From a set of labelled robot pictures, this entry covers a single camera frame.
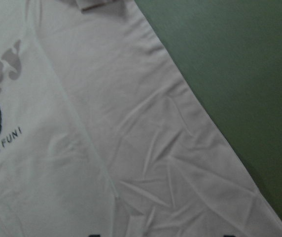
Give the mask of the pink Snoopy t-shirt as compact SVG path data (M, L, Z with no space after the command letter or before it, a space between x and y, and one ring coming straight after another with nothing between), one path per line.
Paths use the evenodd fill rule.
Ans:
M133 0L0 0L0 237L282 237Z

